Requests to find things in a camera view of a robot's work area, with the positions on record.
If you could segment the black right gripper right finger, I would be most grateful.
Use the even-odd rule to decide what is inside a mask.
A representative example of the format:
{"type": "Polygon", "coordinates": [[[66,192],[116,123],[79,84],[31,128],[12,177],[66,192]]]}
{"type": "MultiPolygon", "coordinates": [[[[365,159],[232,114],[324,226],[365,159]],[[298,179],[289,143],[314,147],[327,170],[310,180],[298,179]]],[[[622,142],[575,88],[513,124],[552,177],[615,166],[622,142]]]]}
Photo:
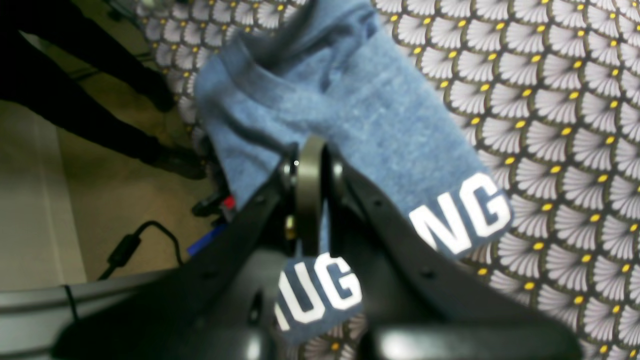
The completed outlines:
{"type": "Polygon", "coordinates": [[[426,244],[334,146],[322,151],[328,248],[359,280],[373,360],[580,360],[574,332],[481,283],[426,244]]]}

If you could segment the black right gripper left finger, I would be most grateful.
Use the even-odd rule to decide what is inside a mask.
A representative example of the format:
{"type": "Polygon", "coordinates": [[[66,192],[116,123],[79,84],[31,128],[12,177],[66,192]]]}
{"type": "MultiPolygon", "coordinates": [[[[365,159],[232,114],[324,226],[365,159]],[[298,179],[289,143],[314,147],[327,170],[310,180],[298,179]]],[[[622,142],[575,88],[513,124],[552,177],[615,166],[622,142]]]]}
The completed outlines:
{"type": "Polygon", "coordinates": [[[62,331],[57,360],[274,360],[288,257],[320,250],[326,143],[291,146],[217,239],[187,264],[62,331]]]}

